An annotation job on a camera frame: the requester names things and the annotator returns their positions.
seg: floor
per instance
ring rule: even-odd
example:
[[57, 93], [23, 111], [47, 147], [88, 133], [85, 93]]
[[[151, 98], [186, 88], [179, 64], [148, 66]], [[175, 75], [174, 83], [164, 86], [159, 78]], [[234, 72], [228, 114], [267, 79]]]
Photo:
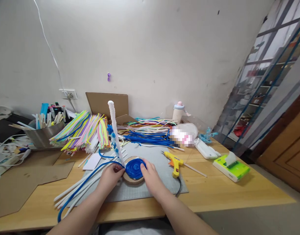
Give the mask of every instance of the floor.
[[300, 234], [300, 193], [257, 165], [251, 165], [264, 177], [294, 198], [297, 203], [203, 212], [199, 214], [220, 235]]

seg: wall socket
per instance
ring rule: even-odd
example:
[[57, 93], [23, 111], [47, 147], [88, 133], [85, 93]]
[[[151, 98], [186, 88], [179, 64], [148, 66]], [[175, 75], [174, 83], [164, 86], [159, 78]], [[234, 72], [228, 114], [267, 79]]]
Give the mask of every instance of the wall socket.
[[[66, 99], [66, 100], [67, 100], [67, 97], [66, 97], [66, 95], [64, 94], [63, 89], [59, 89], [59, 91], [61, 92], [61, 97], [62, 97], [62, 99]], [[76, 99], [78, 99], [77, 93], [76, 93], [75, 90], [67, 90], [67, 89], [65, 89], [65, 92], [66, 92], [66, 94], [69, 94], [69, 95], [70, 95], [71, 100], [76, 100]]]

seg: gray cutting mat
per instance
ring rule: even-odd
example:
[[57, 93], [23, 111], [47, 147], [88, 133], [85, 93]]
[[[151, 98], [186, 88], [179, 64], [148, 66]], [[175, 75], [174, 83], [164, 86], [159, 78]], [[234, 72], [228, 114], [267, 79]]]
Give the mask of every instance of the gray cutting mat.
[[[169, 166], [168, 159], [164, 156], [164, 154], [161, 152], [168, 151], [168, 148], [166, 147], [144, 147], [140, 146], [137, 143], [128, 143], [126, 144], [123, 149], [126, 149], [126, 151], [123, 154], [128, 154], [125, 159], [128, 159], [132, 156], [139, 156], [141, 158], [145, 158], [148, 161], [152, 162], [155, 165], [155, 168], [160, 176], [160, 178], [163, 181], [163, 184], [168, 188], [168, 190], [176, 194], [179, 190], [179, 181], [177, 179], [174, 179], [172, 176], [173, 168]], [[105, 156], [110, 156], [113, 153], [113, 151], [109, 151], [105, 153]], [[90, 174], [91, 171], [86, 171], [84, 176], [87, 174]], [[185, 184], [185, 181], [182, 178], [182, 175], [180, 174], [180, 179], [182, 182], [182, 189], [181, 193], [188, 193], [187, 186]], [[92, 193], [95, 188], [97, 187], [99, 181], [96, 181], [88, 190], [87, 192], [82, 196], [82, 198], [77, 202], [76, 206], [78, 206], [84, 199], [87, 198], [87, 196]], [[126, 200], [133, 200], [133, 199], [139, 199], [139, 198], [147, 198], [152, 197], [150, 192], [147, 189], [147, 186], [145, 182], [137, 185], [137, 186], [131, 186], [127, 184], [123, 179], [118, 182], [118, 184], [115, 186], [113, 191], [109, 194], [109, 196], [106, 198], [106, 202], [116, 202], [116, 201], [126, 201]], [[74, 199], [68, 204], [68, 207], [73, 203]]]

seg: wooden door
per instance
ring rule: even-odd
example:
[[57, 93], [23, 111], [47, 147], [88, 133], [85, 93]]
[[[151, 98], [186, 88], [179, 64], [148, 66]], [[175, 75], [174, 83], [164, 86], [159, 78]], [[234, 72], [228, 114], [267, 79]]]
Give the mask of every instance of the wooden door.
[[300, 112], [258, 158], [257, 164], [300, 192]]

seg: stainless steel container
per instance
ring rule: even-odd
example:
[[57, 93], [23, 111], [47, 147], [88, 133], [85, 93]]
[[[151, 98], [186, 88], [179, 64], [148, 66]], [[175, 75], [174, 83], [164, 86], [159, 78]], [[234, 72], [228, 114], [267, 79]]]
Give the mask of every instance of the stainless steel container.
[[37, 149], [48, 149], [53, 147], [49, 139], [58, 134], [64, 127], [65, 123], [61, 121], [54, 126], [24, 132]]

